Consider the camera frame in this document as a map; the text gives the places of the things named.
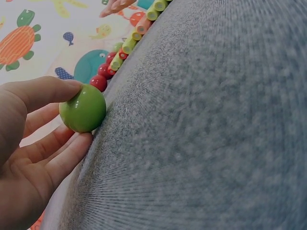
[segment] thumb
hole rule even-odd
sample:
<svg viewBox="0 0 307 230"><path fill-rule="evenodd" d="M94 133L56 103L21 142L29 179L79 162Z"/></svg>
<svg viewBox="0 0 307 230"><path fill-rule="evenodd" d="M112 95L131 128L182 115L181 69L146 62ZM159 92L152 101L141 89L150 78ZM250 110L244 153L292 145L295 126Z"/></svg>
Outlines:
<svg viewBox="0 0 307 230"><path fill-rule="evenodd" d="M46 76L34 80L4 84L1 86L0 92L8 93L20 100L25 105L26 114L28 114L50 103L68 101L81 88L81 82L76 80L60 80Z"/></svg>

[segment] child's hand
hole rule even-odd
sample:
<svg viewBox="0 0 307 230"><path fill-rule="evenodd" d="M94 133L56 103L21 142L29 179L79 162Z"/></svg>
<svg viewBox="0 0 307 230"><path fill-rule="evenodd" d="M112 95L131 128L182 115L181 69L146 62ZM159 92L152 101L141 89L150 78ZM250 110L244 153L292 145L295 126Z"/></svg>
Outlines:
<svg viewBox="0 0 307 230"><path fill-rule="evenodd" d="M103 18L110 14L117 13L135 2L136 0L109 0L106 8L100 13L100 17Z"/></svg>
<svg viewBox="0 0 307 230"><path fill-rule="evenodd" d="M73 135L64 125L32 145L19 147L22 138L59 114L57 103L80 89L74 80L54 77L0 86L0 229L29 228L85 156L92 135Z"/></svg>

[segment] finger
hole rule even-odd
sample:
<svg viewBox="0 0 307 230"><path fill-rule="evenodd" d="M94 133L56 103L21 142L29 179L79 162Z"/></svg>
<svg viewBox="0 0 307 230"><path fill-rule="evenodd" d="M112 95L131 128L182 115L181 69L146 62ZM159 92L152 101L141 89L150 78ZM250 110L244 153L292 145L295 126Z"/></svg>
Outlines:
<svg viewBox="0 0 307 230"><path fill-rule="evenodd" d="M26 138L37 131L40 127L52 121L59 115L59 104L51 103L39 110L28 114L25 121L24 136Z"/></svg>
<svg viewBox="0 0 307 230"><path fill-rule="evenodd" d="M109 2L108 2L107 5L106 5L106 8L105 8L103 11L101 11L99 17L104 18L104 17L106 17L106 16L112 14L112 12L111 12L111 7L112 7L112 5L113 5L116 1L118 1L118 0L109 0Z"/></svg>
<svg viewBox="0 0 307 230"><path fill-rule="evenodd" d="M50 103L64 102L74 97L82 87L75 80L60 80L46 76L34 80L10 82L0 86L25 105L21 112L26 115Z"/></svg>
<svg viewBox="0 0 307 230"><path fill-rule="evenodd" d="M46 164L45 169L54 188L57 188L84 158L92 140L90 133L80 134L61 154Z"/></svg>
<svg viewBox="0 0 307 230"><path fill-rule="evenodd" d="M135 0L123 0L123 1L118 0L117 2L115 2L111 6L111 12L117 13L117 12L127 8L128 6L132 5L133 3L135 3Z"/></svg>
<svg viewBox="0 0 307 230"><path fill-rule="evenodd" d="M49 156L47 159L44 159L40 161L39 163L45 166L48 162L50 162L53 158L58 156L60 153L62 153L67 147L79 136L79 133L74 133L72 137L55 153L53 153L51 156Z"/></svg>
<svg viewBox="0 0 307 230"><path fill-rule="evenodd" d="M60 125L47 136L32 145L24 146L18 149L16 157L20 157L20 153L24 157L28 157L32 163L37 163L48 158L51 154L58 151L74 134L65 125Z"/></svg>

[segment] orange turtle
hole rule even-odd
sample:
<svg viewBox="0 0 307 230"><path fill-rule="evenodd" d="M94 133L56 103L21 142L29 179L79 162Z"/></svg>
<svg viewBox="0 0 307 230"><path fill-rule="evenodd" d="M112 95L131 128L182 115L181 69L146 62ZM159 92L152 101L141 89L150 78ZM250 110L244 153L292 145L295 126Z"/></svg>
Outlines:
<svg viewBox="0 0 307 230"><path fill-rule="evenodd" d="M35 13L24 10L17 19L18 28L10 32L0 42L0 69L4 66L6 71L18 69L18 59L24 58L29 60L33 57L34 52L30 49L34 42L40 41L41 36L35 32L41 29L40 25L30 27Z"/></svg>

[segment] gray knit fabric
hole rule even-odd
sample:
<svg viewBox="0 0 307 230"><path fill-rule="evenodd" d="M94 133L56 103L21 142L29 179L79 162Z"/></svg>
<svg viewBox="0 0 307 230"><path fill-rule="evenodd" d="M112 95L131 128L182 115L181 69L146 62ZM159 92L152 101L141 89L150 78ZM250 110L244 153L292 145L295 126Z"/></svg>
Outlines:
<svg viewBox="0 0 307 230"><path fill-rule="evenodd" d="M306 0L173 0L111 81L53 224L306 230L306 42Z"/></svg>

